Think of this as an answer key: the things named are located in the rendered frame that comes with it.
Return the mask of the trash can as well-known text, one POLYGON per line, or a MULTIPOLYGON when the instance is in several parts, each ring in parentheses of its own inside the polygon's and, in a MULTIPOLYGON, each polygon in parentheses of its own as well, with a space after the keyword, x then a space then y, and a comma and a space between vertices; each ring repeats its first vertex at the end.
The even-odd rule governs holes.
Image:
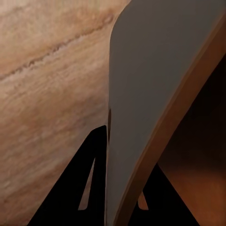
POLYGON ((132 0, 110 37, 106 226, 156 163, 200 226, 226 226, 226 0, 132 0))

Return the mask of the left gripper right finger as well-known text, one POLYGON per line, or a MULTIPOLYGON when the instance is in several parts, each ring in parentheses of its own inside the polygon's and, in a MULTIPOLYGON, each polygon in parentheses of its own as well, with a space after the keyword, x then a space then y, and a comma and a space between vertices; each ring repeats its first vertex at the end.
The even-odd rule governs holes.
POLYGON ((143 194, 149 210, 137 202, 128 226, 200 226, 157 163, 143 194))

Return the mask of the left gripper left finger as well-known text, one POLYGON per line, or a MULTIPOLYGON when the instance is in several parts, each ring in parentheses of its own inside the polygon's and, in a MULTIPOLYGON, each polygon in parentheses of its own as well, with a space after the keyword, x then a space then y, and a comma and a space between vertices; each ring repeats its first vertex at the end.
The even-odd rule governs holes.
POLYGON ((27 226, 104 226, 107 131, 92 130, 27 226), (89 203, 78 210, 95 159, 89 203))

